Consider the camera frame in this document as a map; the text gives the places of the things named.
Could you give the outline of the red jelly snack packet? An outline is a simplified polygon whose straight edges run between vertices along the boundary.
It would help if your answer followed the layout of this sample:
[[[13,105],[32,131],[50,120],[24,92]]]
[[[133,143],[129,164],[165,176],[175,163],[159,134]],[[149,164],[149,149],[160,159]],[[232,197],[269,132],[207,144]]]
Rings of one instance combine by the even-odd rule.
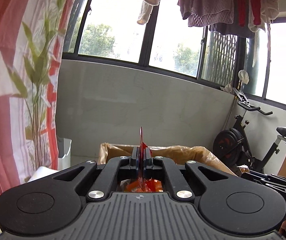
[[[149,147],[143,142],[142,126],[140,127],[140,146],[138,150],[136,166],[138,168],[138,180],[142,182],[143,179],[146,179],[146,176],[148,175],[147,170],[150,170],[153,166],[151,151]]]

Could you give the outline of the exercise bike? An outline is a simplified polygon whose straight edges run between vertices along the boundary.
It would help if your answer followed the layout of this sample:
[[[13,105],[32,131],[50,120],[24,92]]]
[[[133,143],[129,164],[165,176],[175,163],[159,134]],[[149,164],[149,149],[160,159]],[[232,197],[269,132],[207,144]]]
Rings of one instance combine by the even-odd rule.
[[[286,127],[276,128],[276,139],[263,157],[259,157],[260,149],[265,150],[264,132],[266,129],[257,127],[247,136],[250,121],[245,119],[246,114],[234,116],[235,123],[231,128],[220,131],[212,146],[213,154],[230,169],[237,169],[238,166],[247,165],[250,170],[264,172],[266,164],[273,155],[278,154],[279,144],[283,141],[286,144]]]

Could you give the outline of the orange chip bag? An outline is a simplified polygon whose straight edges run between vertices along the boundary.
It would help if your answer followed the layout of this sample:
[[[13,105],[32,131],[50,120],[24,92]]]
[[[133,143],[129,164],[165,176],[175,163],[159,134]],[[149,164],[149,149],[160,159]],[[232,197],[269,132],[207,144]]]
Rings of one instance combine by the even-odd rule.
[[[161,181],[156,179],[143,179],[140,182],[136,180],[123,180],[120,183],[120,189],[123,192],[163,192],[163,185]]]

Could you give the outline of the red patterned curtain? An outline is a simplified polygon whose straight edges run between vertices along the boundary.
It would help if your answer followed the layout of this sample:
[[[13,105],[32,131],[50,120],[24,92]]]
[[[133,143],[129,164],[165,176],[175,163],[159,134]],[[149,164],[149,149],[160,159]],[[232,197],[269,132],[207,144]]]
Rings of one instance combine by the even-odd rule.
[[[0,194],[58,167],[58,73],[75,0],[0,0]]]

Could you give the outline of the hanging clothes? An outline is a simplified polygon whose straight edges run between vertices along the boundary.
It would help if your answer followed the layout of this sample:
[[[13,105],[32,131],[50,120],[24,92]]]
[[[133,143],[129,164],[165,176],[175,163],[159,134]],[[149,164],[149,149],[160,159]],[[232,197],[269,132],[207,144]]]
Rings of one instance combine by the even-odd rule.
[[[253,39],[279,15],[280,0],[178,0],[188,27]]]

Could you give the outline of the brown cardboard box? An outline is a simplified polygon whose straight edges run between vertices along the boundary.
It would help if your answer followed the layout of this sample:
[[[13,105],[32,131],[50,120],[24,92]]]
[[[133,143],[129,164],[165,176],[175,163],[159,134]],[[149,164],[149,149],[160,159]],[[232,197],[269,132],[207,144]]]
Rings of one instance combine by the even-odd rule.
[[[114,145],[110,143],[102,143],[100,145],[98,164],[105,164],[109,159],[120,156],[131,156],[134,146],[133,145]],[[168,146],[156,147],[150,146],[151,156],[162,156],[171,158],[176,164],[184,165],[188,160],[208,165],[217,170],[226,172],[235,176],[223,162],[219,160],[213,153],[203,146]]]

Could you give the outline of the white bin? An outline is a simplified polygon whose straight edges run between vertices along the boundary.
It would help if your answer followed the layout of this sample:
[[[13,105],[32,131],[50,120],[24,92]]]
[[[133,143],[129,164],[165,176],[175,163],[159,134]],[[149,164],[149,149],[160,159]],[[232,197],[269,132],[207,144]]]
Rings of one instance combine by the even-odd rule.
[[[72,140],[57,137],[58,145],[58,170],[64,170],[71,166],[71,145]]]

